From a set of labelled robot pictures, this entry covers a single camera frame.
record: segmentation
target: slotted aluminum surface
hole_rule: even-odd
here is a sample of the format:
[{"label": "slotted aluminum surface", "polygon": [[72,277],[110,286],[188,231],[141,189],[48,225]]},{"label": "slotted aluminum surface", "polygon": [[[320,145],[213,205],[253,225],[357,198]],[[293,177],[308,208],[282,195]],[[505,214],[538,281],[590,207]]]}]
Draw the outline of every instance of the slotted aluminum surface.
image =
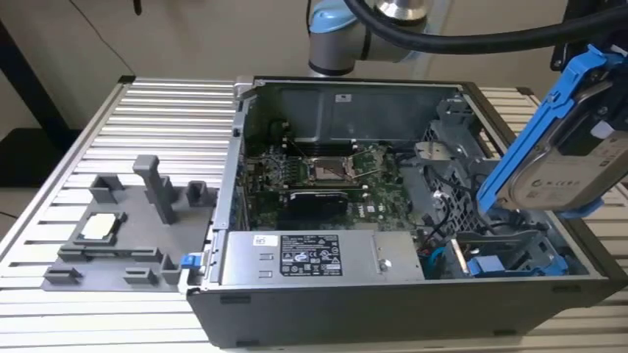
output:
[{"label": "slotted aluminum surface", "polygon": [[[138,184],[130,162],[137,154],[150,153],[160,157],[160,172],[174,184],[201,179],[217,186],[233,113],[230,89],[230,82],[156,79],[137,79],[116,88],[82,142],[61,163],[65,168],[44,185],[0,243],[0,250],[8,249],[0,262],[0,348],[62,353],[86,349],[90,353],[218,352],[206,343],[178,293],[46,293],[38,285],[90,201],[85,187],[96,173],[114,172],[124,184]],[[482,92],[518,132],[537,100],[512,88]],[[626,195],[622,186],[613,188],[604,196],[606,205],[586,223],[628,269]],[[618,353],[628,352],[626,332],[628,291],[622,291],[600,306],[564,311],[521,339],[298,346],[285,351]]]}]

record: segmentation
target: power supply label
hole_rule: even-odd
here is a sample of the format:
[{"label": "power supply label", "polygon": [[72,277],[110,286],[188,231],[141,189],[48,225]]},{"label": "power supply label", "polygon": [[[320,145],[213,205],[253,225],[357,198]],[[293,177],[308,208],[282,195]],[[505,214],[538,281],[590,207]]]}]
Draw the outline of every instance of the power supply label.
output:
[{"label": "power supply label", "polygon": [[281,235],[284,276],[342,276],[337,235]]}]

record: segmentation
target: label sticker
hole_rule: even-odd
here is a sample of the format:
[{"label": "label sticker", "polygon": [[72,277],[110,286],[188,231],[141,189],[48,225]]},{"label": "label sticker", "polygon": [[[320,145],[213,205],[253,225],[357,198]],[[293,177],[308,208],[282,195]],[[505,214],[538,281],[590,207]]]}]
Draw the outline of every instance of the label sticker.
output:
[{"label": "label sticker", "polygon": [[281,235],[280,273],[292,276],[342,276],[337,235]]},{"label": "label sticker", "polygon": [[278,236],[256,234],[253,235],[253,246],[277,246]]},{"label": "label sticker", "polygon": [[336,103],[350,103],[350,94],[336,94]]}]

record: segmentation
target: gray 3d-printed holder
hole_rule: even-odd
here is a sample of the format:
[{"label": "gray 3d-printed holder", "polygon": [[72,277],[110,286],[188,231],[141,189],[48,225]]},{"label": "gray 3d-printed holder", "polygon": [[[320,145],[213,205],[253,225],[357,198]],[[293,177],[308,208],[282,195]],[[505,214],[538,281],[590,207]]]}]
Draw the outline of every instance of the gray 3d-printed holder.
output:
[{"label": "gray 3d-printed holder", "polygon": [[[180,258],[200,252],[217,191],[204,182],[174,188],[157,172],[156,156],[138,156],[133,171],[146,187],[122,187],[113,174],[100,174],[89,188],[93,200],[41,288],[65,291],[177,291]],[[86,220],[114,214],[102,239],[85,238]]]}]

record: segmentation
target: wire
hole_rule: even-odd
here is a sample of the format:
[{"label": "wire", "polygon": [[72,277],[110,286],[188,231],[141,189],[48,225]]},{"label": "wire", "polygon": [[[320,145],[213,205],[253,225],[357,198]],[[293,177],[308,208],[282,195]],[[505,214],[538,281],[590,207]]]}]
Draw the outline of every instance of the wire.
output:
[{"label": "wire", "polygon": [[449,180],[446,180],[440,174],[438,172],[436,171],[433,165],[428,164],[425,166],[425,171],[429,171],[429,173],[433,174],[433,177],[436,178],[436,180],[438,180],[442,184],[448,185],[450,188],[456,189],[456,190],[461,190],[464,191],[465,193],[472,193],[473,192],[473,189],[472,188],[466,188],[461,185],[457,185],[457,184],[453,184],[453,182],[450,182]]},{"label": "wire", "polygon": [[113,49],[113,47],[106,43],[106,40],[105,38],[102,38],[102,36],[100,35],[100,32],[98,30],[96,29],[96,26],[94,24],[89,21],[89,18],[86,17],[85,13],[82,12],[82,10],[80,9],[78,5],[76,5],[74,1],[73,0],[68,0],[69,1],[69,4],[72,4],[72,6],[74,7],[76,11],[78,11],[78,14],[82,16],[82,18],[85,19],[86,23],[89,24],[89,27],[94,30],[94,33],[96,35],[98,36],[100,38],[100,41],[102,42],[102,44],[106,46],[106,48],[109,48],[109,50],[113,52],[113,54],[117,56],[117,59],[120,59],[121,63],[124,64],[124,66],[126,66],[126,69],[130,71],[132,75],[136,76],[136,72],[133,71],[133,69],[130,68],[130,65],[126,63],[126,60],[124,60],[124,58],[120,56],[120,54],[117,53],[116,49]]},{"label": "wire", "polygon": [[390,44],[434,54],[490,54],[544,48],[612,32],[628,22],[628,5],[561,24],[490,35],[438,36],[409,32],[377,16],[364,0],[344,0],[366,29]]},{"label": "wire", "polygon": [[425,241],[422,241],[422,245],[425,245],[433,238],[434,234],[440,232],[440,228],[449,222],[449,217],[452,216],[452,208],[449,207],[448,202],[442,202],[445,211],[444,211],[444,217],[440,220],[438,224],[433,227],[432,232],[429,235],[425,237]]},{"label": "wire", "polygon": [[306,35],[310,35],[310,13],[312,13],[312,0],[306,0],[305,5],[305,26],[306,26]]},{"label": "wire", "polygon": [[480,214],[480,210],[477,209],[477,192],[480,191],[480,187],[476,186],[477,184],[477,177],[480,176],[480,174],[473,174],[470,176],[470,190],[473,190],[470,193],[469,193],[469,197],[470,197],[470,207],[473,208],[473,214],[476,215],[476,218],[477,220],[480,221],[481,225],[485,227],[485,232],[489,232],[490,234],[494,234],[494,229],[492,228],[492,225],[490,223],[484,219],[484,217],[481,217],[481,214]]},{"label": "wire", "polygon": [[[498,223],[493,223],[490,224],[490,228],[494,230],[494,228],[497,227],[512,227],[512,228],[517,228],[517,224],[512,223],[512,222],[498,222]],[[486,226],[482,226],[480,228],[477,228],[474,230],[476,233],[484,233],[485,231],[488,230],[488,227]]]},{"label": "wire", "polygon": [[298,148],[298,146],[296,145],[294,141],[292,141],[290,139],[288,139],[288,142],[294,146],[296,148],[296,151],[301,154],[302,158],[308,158],[306,154],[302,152],[302,150]]},{"label": "wire", "polygon": [[0,215],[5,215],[6,217],[17,219],[16,215],[12,215],[10,213],[2,212],[2,211],[0,211]]}]

